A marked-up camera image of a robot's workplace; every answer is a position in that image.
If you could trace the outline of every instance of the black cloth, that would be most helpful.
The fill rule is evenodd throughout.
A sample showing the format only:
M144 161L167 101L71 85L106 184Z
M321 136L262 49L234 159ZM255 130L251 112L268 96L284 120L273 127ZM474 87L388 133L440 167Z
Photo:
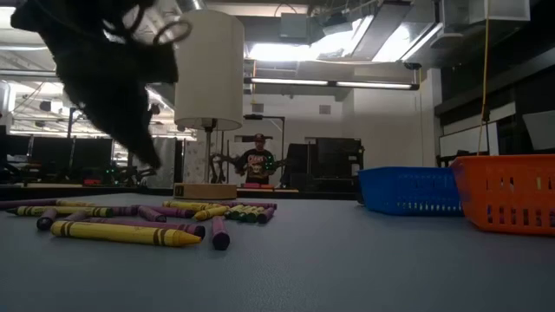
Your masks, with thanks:
M269 184L270 175L274 173L274 156L266 151L255 148L246 151L238 161L238 169L244 170L246 166L245 183Z

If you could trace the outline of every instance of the lamp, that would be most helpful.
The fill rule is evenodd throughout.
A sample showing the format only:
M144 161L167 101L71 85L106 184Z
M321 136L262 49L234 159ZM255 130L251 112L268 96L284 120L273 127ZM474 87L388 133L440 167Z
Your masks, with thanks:
M234 16L212 10L184 14L193 31L176 49L180 80L175 88L175 124L206 131L204 185L199 196L187 195L187 187L175 192L185 198L225 197L225 190L214 188L235 185L208 185L212 131L229 131L243 126L243 47L244 27Z

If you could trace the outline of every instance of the gray table surface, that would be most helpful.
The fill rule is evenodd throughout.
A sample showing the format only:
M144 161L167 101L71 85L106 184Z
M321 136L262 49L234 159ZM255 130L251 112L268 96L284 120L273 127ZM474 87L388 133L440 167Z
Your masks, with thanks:
M168 198L75 198L158 205ZM0 213L0 311L553 311L555 238L484 233L350 201L277 201L227 251L52 237ZM210 223L205 222L210 230Z

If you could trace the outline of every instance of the person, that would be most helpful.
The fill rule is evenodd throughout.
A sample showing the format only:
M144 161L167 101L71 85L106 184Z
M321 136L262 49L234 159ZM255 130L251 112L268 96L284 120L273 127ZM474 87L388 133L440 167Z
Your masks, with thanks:
M263 134L254 135L254 147L246 151L237 163L238 173L243 175L246 171L245 183L258 183L267 185L270 176L274 174L274 156L264 149L266 138Z

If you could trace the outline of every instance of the white lampshade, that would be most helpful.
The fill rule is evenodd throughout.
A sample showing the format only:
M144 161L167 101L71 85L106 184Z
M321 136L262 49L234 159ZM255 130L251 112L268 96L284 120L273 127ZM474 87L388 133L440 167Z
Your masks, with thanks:
M240 128L243 24L234 16L212 10L195 10L183 17L191 22L193 31L176 49L180 80L175 86L175 123L204 129L208 120L215 119L216 131Z

